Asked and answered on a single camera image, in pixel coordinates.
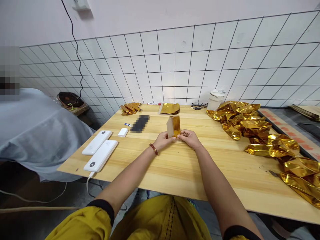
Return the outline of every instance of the folded gold paper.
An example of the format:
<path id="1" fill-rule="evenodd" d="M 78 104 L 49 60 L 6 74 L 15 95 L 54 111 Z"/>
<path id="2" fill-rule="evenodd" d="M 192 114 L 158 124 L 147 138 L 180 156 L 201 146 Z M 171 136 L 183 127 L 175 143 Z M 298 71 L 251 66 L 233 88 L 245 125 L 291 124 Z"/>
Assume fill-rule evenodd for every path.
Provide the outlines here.
<path id="1" fill-rule="evenodd" d="M 313 175 L 313 185 L 320 188 L 320 173 Z"/>
<path id="2" fill-rule="evenodd" d="M 207 114 L 220 121 L 223 130 L 232 139 L 239 140 L 241 134 L 249 137 L 251 144 L 245 149 L 246 152 L 277 158 L 280 164 L 284 165 L 285 171 L 292 173 L 282 173 L 282 180 L 320 209 L 320 163 L 298 157 L 300 147 L 294 139 L 284 134 L 270 134 L 272 124 L 259 115 L 256 111 L 259 108 L 260 104 L 226 101 L 220 104 L 217 111 L 207 110 Z"/>
<path id="3" fill-rule="evenodd" d="M 284 171 L 291 172 L 298 177 L 305 177 L 320 171 L 320 162 L 310 158 L 295 157 L 284 163 Z"/>
<path id="4" fill-rule="evenodd" d="M 142 109 L 139 108 L 140 104 L 138 103 L 128 103 L 128 105 L 132 108 L 134 108 L 135 110 L 142 112 Z"/>
<path id="5" fill-rule="evenodd" d="M 161 109 L 161 114 L 177 114 L 180 111 L 179 103 L 164 103 Z"/>
<path id="6" fill-rule="evenodd" d="M 293 174 L 280 173 L 278 176 L 301 197 L 320 209 L 320 188 Z"/>
<path id="7" fill-rule="evenodd" d="M 251 113 L 260 108 L 260 104 L 249 104 L 236 109 L 238 113 Z"/>
<path id="8" fill-rule="evenodd" d="M 220 114 L 217 111 L 207 110 L 207 114 L 215 121 L 220 121 Z"/>
<path id="9" fill-rule="evenodd" d="M 230 123 L 223 123 L 222 128 L 230 137 L 232 137 L 233 140 L 240 140 L 241 132 Z"/>
<path id="10" fill-rule="evenodd" d="M 266 140 L 272 127 L 271 123 L 262 120 L 242 120 L 240 125 L 244 127 L 244 137 L 255 137 Z"/>
<path id="11" fill-rule="evenodd" d="M 245 149 L 247 153 L 256 156 L 263 157 L 284 157 L 284 156 L 294 156 L 293 153 L 288 152 L 280 147 L 266 144 L 250 144 Z"/>
<path id="12" fill-rule="evenodd" d="M 128 115 L 132 115 L 132 114 L 136 114 L 137 111 L 141 112 L 142 109 L 140 109 L 139 107 L 141 106 L 141 103 L 128 103 L 128 104 L 124 104 L 121 105 L 121 109 L 122 109 L 122 116 L 128 116 Z"/>
<path id="13" fill-rule="evenodd" d="M 180 116 L 170 116 L 167 121 L 168 137 L 177 137 L 180 132 Z"/>

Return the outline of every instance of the beaded bracelet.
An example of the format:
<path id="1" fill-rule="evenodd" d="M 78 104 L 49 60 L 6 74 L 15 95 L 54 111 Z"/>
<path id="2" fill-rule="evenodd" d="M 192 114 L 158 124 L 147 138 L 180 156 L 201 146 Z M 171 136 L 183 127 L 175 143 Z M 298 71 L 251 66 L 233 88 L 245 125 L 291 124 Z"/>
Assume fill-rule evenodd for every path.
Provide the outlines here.
<path id="1" fill-rule="evenodd" d="M 153 145 L 152 143 L 150 143 L 149 146 L 152 147 L 153 150 L 154 150 L 154 153 L 155 153 L 156 155 L 158 155 L 158 151 L 156 150 L 156 148 L 154 147 L 154 145 Z"/>

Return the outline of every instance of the yellow shirt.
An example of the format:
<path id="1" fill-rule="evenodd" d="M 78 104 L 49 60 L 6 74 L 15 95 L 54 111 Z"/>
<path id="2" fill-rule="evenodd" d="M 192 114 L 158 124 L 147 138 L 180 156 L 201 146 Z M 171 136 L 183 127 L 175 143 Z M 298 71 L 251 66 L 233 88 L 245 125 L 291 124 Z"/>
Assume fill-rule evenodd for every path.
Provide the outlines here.
<path id="1" fill-rule="evenodd" d="M 46 240 L 211 240 L 209 230 L 197 210 L 182 197 L 161 195 L 142 202 L 127 212 L 110 236 L 113 219 L 100 207 L 85 207 L 63 220 Z M 246 238 L 235 235 L 230 239 Z"/>

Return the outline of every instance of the white power bank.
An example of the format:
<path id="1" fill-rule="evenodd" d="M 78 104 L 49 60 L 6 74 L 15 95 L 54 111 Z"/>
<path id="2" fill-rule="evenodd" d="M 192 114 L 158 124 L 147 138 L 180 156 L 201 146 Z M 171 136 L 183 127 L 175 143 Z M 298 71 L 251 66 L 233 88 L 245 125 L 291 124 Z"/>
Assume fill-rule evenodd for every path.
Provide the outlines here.
<path id="1" fill-rule="evenodd" d="M 90 172 L 100 172 L 117 145 L 118 142 L 115 140 L 105 140 L 83 169 Z"/>
<path id="2" fill-rule="evenodd" d="M 84 155 L 93 155 L 98 148 L 102 145 L 102 143 L 111 136 L 111 131 L 101 131 L 95 138 L 86 146 L 86 148 L 82 151 Z"/>

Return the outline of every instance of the white thermos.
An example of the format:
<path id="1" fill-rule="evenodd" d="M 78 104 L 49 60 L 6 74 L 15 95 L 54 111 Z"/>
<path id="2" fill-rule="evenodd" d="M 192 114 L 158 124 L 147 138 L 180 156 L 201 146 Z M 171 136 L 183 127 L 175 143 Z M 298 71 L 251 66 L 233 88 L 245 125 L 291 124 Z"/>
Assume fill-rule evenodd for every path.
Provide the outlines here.
<path id="1" fill-rule="evenodd" d="M 224 96 L 226 95 L 226 91 L 214 89 L 210 92 L 210 99 L 208 103 L 208 110 L 216 111 L 221 104 Z"/>

